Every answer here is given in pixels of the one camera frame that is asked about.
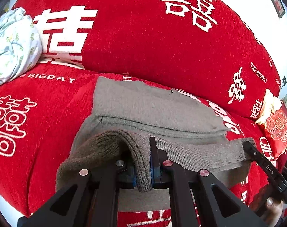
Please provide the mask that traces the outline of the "person's right hand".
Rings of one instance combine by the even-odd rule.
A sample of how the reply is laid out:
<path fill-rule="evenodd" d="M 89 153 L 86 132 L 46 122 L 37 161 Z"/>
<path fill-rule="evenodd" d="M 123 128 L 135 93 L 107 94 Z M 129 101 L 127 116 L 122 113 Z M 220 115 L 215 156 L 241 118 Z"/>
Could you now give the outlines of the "person's right hand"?
<path fill-rule="evenodd" d="M 283 206 L 284 203 L 282 200 L 278 201 L 272 197 L 269 197 L 266 200 L 266 210 L 264 214 L 262 214 L 262 219 L 267 224 L 267 226 L 274 227 L 278 223 L 282 215 Z"/>

